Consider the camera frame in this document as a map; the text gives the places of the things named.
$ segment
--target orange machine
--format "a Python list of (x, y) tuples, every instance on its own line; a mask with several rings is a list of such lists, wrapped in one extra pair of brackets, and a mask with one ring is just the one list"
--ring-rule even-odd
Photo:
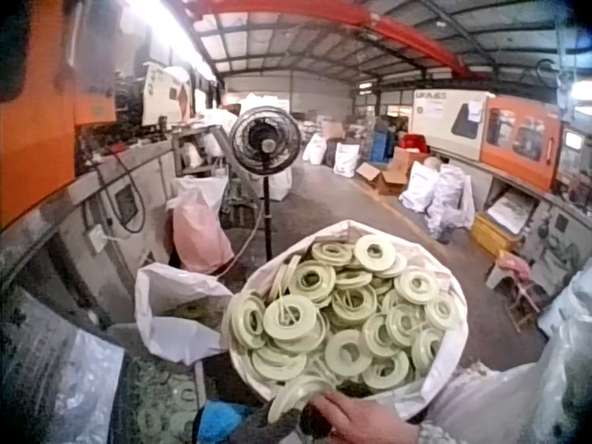
[(6, 26), (26, 57), (3, 60), (13, 87), (0, 94), (2, 228), (74, 180), (76, 125), (115, 120), (105, 73), (113, 82), (117, 1), (15, 4)]
[(517, 97), (490, 98), (481, 162), (549, 191), (558, 165), (560, 134), (557, 106)]

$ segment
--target ring pile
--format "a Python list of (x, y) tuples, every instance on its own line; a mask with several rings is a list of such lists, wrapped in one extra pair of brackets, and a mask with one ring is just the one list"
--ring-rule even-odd
[(267, 294), (243, 293), (228, 309), (256, 376), (285, 383), (269, 422), (348, 379), (379, 392), (427, 375), (444, 331), (460, 324), (436, 276), (378, 235), (315, 243), (278, 269)]

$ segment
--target standing fan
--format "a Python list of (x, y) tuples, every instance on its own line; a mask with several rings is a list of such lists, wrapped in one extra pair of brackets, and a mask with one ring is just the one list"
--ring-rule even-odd
[(289, 167), (300, 151), (300, 131), (292, 117), (274, 106), (250, 109), (234, 124), (230, 132), (232, 151), (247, 171), (263, 176), (265, 254), (271, 252), (271, 211), (269, 209), (269, 175)]

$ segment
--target concrete floor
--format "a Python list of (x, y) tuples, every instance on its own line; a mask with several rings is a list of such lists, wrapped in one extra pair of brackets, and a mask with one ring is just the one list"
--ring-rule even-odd
[[(492, 369), (505, 370), (538, 359), (545, 337), (536, 327), (516, 333), (504, 311), (501, 296), (485, 286), (493, 258), (466, 230), (455, 231), (450, 244), (443, 245), (430, 238), (423, 216), (404, 208), (395, 198), (377, 195), (358, 179), (346, 179), (333, 174), (326, 166), (311, 166), (300, 160), (292, 173), (290, 194), (284, 201), (272, 204), (274, 254), (344, 219), (420, 243), (459, 279), (468, 302), (469, 338), (462, 366), (481, 361)], [(231, 230), (229, 236), (235, 251), (246, 235), (245, 230)], [(263, 232), (258, 232), (225, 283), (238, 291), (245, 279), (264, 262), (264, 237)], [(206, 373), (219, 374), (228, 365), (225, 361), (225, 358), (218, 358), (211, 362), (206, 366)]]

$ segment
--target ceiling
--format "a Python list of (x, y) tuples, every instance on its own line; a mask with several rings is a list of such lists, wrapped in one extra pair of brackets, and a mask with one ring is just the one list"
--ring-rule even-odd
[[(311, 72), (355, 83), (430, 76), (442, 63), (402, 43), (320, 18), (272, 12), (206, 14), (183, 11), (191, 35), (220, 78), (248, 72)], [(524, 73), (541, 59), (592, 74), (592, 34), (570, 11), (541, 0), (349, 0), (440, 43), (473, 70)], [(558, 33), (562, 40), (558, 54)]]

